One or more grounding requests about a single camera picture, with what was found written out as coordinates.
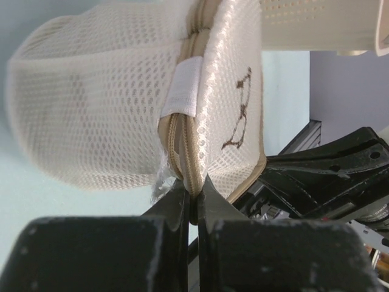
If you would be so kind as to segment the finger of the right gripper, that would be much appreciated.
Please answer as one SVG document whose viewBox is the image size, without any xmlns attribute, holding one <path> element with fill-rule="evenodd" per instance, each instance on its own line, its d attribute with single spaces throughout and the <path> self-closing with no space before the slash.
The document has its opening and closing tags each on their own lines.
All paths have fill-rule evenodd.
<svg viewBox="0 0 389 292">
<path fill-rule="evenodd" d="M 268 204 L 296 219 L 336 219 L 349 210 L 346 187 L 346 181 L 334 175 L 271 173 L 233 205 L 249 217 L 264 214 Z"/>
<path fill-rule="evenodd" d="M 264 185 L 277 195 L 315 195 L 330 184 L 353 183 L 388 167 L 388 143 L 362 127 L 329 144 L 270 156 Z"/>
</svg>

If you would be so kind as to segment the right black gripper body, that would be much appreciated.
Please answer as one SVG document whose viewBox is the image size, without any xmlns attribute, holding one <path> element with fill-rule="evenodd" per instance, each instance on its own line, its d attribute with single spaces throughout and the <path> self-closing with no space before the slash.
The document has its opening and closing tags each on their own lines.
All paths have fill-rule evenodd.
<svg viewBox="0 0 389 292">
<path fill-rule="evenodd" d="M 356 221 L 370 233 L 369 241 L 388 243 L 388 165 L 342 181 L 342 193 L 324 204 L 317 217 Z"/>
</svg>

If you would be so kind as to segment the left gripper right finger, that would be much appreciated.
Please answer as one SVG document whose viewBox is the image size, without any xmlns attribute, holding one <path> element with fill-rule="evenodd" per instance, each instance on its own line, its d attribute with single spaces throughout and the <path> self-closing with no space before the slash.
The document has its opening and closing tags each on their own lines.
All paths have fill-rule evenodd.
<svg viewBox="0 0 389 292">
<path fill-rule="evenodd" d="M 252 220 L 206 179 L 197 198 L 201 291 L 382 291 L 345 223 Z"/>
</svg>

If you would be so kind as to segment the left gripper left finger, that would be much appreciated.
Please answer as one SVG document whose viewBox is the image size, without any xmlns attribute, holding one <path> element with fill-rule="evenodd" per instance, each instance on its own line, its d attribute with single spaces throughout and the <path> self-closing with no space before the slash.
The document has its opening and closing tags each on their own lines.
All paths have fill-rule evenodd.
<svg viewBox="0 0 389 292">
<path fill-rule="evenodd" d="M 130 217 L 41 217 L 20 233 L 2 291 L 187 291 L 189 196 L 181 182 Z"/>
</svg>

